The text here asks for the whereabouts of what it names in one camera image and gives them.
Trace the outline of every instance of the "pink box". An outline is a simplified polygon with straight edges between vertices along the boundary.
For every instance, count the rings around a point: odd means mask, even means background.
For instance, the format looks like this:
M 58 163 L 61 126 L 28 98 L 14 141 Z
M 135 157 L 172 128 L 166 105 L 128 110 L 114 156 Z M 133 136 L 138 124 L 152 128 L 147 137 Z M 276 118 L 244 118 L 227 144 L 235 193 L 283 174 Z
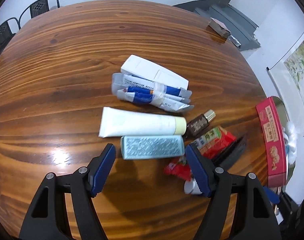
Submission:
M 268 187 L 280 187 L 286 184 L 287 164 L 278 112 L 272 97 L 259 103 L 256 108 L 265 138 L 268 161 Z

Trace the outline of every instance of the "metal screw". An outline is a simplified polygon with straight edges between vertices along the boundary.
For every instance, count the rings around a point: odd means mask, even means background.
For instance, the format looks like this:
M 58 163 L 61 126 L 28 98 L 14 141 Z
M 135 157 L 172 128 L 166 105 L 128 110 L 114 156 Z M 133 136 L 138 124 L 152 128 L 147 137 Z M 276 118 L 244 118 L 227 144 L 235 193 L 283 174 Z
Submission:
M 87 167 L 81 167 L 81 168 L 79 168 L 79 173 L 85 173 L 85 172 L 87 172 Z
M 47 175 L 46 175 L 46 178 L 47 179 L 52 179 L 54 177 L 54 174 L 53 173 L 48 173 Z
M 222 169 L 221 167 L 216 167 L 215 172 L 221 174 L 224 172 L 224 169 Z
M 249 178 L 250 179 L 255 179 L 256 177 L 257 176 L 254 173 L 252 173 L 252 172 L 249 173 Z

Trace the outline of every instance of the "white rectangular box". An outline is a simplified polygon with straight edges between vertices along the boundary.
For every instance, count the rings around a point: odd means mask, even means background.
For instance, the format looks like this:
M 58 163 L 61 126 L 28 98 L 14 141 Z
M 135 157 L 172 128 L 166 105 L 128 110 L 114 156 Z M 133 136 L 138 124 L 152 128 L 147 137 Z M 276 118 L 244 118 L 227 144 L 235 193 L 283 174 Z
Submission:
M 165 67 L 135 55 L 129 56 L 123 63 L 121 72 L 159 82 L 170 87 L 188 89 L 189 81 L 185 78 Z

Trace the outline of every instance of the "staircase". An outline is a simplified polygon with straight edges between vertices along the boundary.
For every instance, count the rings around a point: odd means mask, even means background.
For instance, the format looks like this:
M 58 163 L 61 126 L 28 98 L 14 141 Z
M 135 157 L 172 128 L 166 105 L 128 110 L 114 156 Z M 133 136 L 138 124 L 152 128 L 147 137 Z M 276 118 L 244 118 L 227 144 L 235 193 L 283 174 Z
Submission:
M 231 35 L 240 42 L 239 51 L 260 47 L 260 43 L 254 38 L 254 31 L 258 26 L 233 6 L 227 5 L 222 8 L 214 4 L 207 11 L 197 7 L 193 12 L 205 18 L 212 17 L 223 22 L 230 30 Z

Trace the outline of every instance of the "black chair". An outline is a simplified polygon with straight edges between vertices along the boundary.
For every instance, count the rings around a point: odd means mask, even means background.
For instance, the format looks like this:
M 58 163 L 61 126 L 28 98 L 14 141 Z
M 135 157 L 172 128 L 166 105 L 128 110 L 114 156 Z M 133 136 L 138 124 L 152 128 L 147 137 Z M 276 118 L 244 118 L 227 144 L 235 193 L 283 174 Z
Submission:
M 60 8 L 60 3 L 58 0 L 56 0 L 56 3 L 57 3 L 57 7 Z M 31 18 L 34 18 L 42 13 L 50 11 L 48 7 L 48 0 L 37 0 L 22 12 L 20 18 L 18 19 L 20 28 L 21 28 L 21 18 L 28 8 L 30 8 Z
M 18 20 L 15 17 L 7 19 L 0 25 L 0 55 L 2 51 L 5 49 L 10 40 L 14 37 L 15 33 L 12 33 L 10 26 L 8 25 L 8 21 L 14 19 L 18 25 L 18 29 L 20 29 L 20 25 Z

